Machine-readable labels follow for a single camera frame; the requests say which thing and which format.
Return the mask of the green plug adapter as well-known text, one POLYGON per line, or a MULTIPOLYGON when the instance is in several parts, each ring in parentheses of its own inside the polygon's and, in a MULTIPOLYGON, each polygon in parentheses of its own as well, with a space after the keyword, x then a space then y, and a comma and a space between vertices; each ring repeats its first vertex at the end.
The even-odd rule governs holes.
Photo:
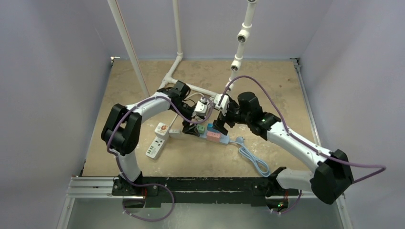
POLYGON ((197 125, 196 130, 198 131, 199 134, 204 134, 205 133, 205 126, 197 125))

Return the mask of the pink cube adapter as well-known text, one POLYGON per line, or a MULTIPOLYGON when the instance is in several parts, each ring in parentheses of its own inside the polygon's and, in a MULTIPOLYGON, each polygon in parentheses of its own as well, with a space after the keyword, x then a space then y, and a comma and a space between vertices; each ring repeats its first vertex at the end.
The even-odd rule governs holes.
POLYGON ((211 142, 219 143, 221 140, 221 134, 216 132, 207 131, 206 139, 211 142))

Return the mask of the light blue power strip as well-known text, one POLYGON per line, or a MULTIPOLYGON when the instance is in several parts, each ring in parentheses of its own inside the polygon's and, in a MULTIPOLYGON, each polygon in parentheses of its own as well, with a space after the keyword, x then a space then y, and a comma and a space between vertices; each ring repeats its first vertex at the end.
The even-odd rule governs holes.
POLYGON ((222 133, 212 132, 208 130, 205 130, 203 134, 200 134, 199 138, 209 142, 219 143, 222 145, 227 145, 230 143, 230 137, 228 135, 223 135, 222 133))

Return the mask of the white USB power strip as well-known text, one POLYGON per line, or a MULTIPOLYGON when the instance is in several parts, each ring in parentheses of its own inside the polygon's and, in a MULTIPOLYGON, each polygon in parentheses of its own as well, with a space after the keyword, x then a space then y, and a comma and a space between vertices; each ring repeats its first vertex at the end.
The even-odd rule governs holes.
POLYGON ((146 151, 146 156, 150 159, 158 160, 167 141, 167 138, 155 137, 146 151))

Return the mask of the blue plug adapter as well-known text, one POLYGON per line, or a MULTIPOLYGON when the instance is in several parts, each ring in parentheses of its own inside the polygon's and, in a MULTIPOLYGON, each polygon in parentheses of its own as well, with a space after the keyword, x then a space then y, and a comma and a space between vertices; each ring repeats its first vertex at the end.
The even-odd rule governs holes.
POLYGON ((216 130, 216 129, 214 128, 214 126, 213 126, 212 123, 208 123, 208 124, 207 124, 207 131, 216 132, 216 133, 219 132, 218 130, 216 130))

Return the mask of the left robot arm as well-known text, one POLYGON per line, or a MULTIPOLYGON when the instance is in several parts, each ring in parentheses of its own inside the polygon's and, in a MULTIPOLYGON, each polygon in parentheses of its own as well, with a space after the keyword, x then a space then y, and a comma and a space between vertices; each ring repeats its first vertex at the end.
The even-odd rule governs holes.
POLYGON ((192 121, 194 107, 185 102, 190 92, 187 84, 178 81, 173 87, 160 88, 152 96, 133 105, 116 104, 112 107, 101 139, 106 143, 107 152, 114 156, 119 176, 125 181, 124 189, 130 195, 137 195, 145 186, 135 156, 143 122, 172 110, 183 118, 183 133, 199 135, 197 124, 192 121))

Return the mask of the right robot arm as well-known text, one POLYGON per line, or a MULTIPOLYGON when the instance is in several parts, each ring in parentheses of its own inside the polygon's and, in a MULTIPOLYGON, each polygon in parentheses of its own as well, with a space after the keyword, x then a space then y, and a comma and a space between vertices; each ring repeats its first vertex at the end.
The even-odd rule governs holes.
POLYGON ((213 100, 219 111, 213 126, 220 133, 228 133, 225 125, 246 125, 249 130, 300 160, 308 171, 279 168, 271 174, 268 188, 274 194, 285 189, 311 191, 320 201, 331 205, 354 183, 347 155, 316 145, 282 122, 276 115, 264 112, 253 92, 244 92, 233 100, 227 94, 218 94, 213 100))

